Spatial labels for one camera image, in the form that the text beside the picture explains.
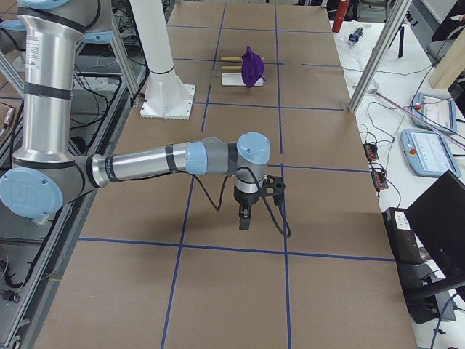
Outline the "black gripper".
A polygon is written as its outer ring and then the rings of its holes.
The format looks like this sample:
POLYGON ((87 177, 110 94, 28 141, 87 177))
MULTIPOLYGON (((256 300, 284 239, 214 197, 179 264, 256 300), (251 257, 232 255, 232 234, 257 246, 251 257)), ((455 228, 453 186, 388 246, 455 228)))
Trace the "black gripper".
POLYGON ((245 193, 235 188, 233 195, 234 199, 239 203, 239 229, 249 230, 252 206, 259 200, 259 192, 245 193))

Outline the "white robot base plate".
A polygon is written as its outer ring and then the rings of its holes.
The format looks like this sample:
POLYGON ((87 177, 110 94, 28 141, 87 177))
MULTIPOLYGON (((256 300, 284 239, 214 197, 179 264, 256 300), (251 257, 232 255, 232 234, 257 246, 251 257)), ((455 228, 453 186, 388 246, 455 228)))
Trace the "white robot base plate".
POLYGON ((145 94, 140 115, 143 118, 179 119, 190 118, 195 85, 183 84, 168 88, 159 82, 153 86, 154 97, 149 98, 149 91, 145 94))

